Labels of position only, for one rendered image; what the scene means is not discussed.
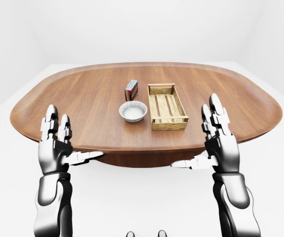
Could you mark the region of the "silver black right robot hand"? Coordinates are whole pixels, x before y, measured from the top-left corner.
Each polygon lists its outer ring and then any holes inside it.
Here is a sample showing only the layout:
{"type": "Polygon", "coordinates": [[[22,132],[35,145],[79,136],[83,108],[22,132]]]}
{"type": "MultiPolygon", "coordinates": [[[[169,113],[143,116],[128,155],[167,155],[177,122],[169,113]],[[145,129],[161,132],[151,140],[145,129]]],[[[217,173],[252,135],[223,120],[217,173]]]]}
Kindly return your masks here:
{"type": "Polygon", "coordinates": [[[218,173],[238,172],[239,149],[235,136],[229,130],[227,111],[215,93],[210,96],[209,103],[201,108],[207,154],[194,156],[190,160],[175,161],[171,167],[206,169],[212,166],[218,173]]]}

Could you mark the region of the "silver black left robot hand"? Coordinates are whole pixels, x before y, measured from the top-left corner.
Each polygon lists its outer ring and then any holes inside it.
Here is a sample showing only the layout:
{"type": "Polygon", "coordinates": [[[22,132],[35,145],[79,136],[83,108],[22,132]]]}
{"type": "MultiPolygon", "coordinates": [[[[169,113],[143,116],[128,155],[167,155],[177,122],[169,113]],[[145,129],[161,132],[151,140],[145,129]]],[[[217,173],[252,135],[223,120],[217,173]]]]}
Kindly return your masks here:
{"type": "Polygon", "coordinates": [[[72,137],[70,118],[62,115],[58,123],[58,110],[49,105],[46,117],[41,123],[41,141],[39,142],[38,158],[42,173],[66,172],[70,165],[81,165],[104,155],[101,151],[74,152],[70,139],[72,137]]]}

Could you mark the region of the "wooden slat tray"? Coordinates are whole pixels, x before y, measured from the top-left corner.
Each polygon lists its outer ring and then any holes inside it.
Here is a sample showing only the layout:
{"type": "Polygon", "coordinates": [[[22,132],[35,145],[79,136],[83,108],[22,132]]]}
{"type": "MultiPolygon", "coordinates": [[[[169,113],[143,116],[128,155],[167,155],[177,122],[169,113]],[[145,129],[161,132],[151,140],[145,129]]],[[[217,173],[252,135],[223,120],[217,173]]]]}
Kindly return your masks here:
{"type": "Polygon", "coordinates": [[[153,131],[184,130],[186,115],[174,83],[149,84],[148,101],[153,131]]]}

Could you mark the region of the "patterned grey bowl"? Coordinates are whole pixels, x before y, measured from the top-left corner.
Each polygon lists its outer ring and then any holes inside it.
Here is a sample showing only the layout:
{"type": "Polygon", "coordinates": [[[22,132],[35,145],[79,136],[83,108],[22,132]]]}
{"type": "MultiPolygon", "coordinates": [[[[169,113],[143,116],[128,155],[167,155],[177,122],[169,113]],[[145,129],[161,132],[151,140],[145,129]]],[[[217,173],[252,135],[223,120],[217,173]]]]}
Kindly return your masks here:
{"type": "Polygon", "coordinates": [[[147,107],[140,101],[128,101],[120,106],[119,113],[128,122],[138,122],[146,115],[147,107]]]}

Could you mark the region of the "printed food box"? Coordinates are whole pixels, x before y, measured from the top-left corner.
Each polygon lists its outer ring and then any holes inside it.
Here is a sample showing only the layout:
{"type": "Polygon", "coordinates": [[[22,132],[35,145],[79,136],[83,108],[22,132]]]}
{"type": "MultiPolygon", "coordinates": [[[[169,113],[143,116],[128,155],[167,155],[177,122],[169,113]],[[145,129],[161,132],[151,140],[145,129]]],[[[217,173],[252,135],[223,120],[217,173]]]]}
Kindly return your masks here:
{"type": "Polygon", "coordinates": [[[132,79],[125,88],[126,101],[132,101],[138,92],[138,81],[132,79]]]}

